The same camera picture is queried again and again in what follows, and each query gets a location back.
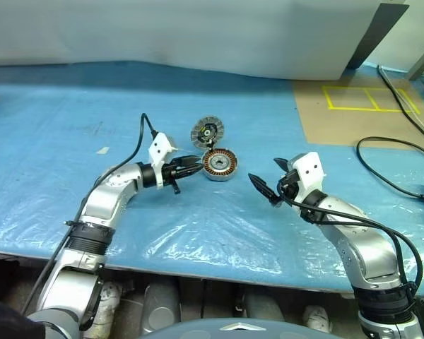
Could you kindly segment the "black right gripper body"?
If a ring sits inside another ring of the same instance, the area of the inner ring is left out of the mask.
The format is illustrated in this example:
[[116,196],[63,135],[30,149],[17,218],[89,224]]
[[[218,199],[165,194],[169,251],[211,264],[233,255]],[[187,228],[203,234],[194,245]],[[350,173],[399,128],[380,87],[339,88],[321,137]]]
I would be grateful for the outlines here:
[[291,202],[294,201],[297,197],[299,191],[299,181],[300,177],[296,169],[286,172],[278,181],[278,195],[287,204],[291,204]]

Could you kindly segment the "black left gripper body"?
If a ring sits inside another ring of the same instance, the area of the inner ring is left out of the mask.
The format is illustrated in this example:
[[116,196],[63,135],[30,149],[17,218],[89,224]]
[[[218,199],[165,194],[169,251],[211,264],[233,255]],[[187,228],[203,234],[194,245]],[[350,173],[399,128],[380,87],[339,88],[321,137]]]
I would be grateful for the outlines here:
[[174,159],[162,167],[163,186],[171,186],[175,194],[180,194],[180,188],[177,180],[182,178],[182,161]]

